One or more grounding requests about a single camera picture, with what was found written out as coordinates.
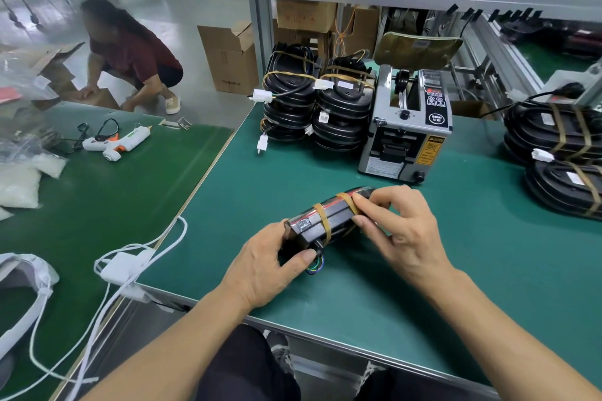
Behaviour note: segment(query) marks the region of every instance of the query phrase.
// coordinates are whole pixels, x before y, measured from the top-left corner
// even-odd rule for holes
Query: warning label
[[[425,145],[420,151],[420,154],[418,154],[416,163],[420,163],[422,165],[433,165],[435,157],[437,157],[437,154],[439,154],[439,150],[441,149],[441,146],[443,146],[443,142],[445,140],[446,139],[442,136],[429,135],[429,137],[426,139]]]

